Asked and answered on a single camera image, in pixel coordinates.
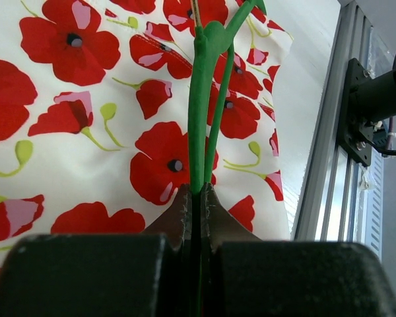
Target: metal bracket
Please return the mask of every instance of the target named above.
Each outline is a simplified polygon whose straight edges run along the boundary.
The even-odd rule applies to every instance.
[[[363,140],[372,141],[374,127],[366,125],[366,120],[360,115],[358,104],[352,93],[359,85],[371,81],[370,73],[356,59],[351,59],[346,72],[337,141],[349,156],[365,167],[371,165],[372,147]]]

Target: dark flower center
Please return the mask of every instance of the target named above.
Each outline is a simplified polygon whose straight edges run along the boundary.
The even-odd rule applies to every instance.
[[[238,66],[233,66],[233,69],[235,70],[235,72],[237,72],[239,75],[242,75],[244,73],[244,71],[242,71]]]
[[[186,15],[187,15],[188,18],[192,18],[193,19],[192,9],[189,9],[188,11],[186,11]]]
[[[180,172],[183,169],[183,164],[180,160],[171,160],[169,163],[167,163],[167,167],[169,170],[172,172]]]
[[[164,44],[160,44],[160,48],[166,52],[170,52],[172,50],[171,48],[169,48],[168,46],[165,46]]]
[[[233,108],[233,102],[229,100],[224,101],[224,109],[232,109]]]
[[[66,43],[73,48],[79,48],[82,46],[82,38],[75,33],[69,33],[66,37]]]

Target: purple wire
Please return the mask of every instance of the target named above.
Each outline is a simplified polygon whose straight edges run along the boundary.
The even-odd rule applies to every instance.
[[[396,55],[395,55],[395,59],[393,60],[393,70],[396,69]],[[392,140],[392,136],[390,133],[393,132],[393,126],[394,126],[394,118],[390,117],[389,118],[389,135],[387,136],[387,141],[385,144],[385,149],[386,150],[390,150],[391,149],[391,140]]]

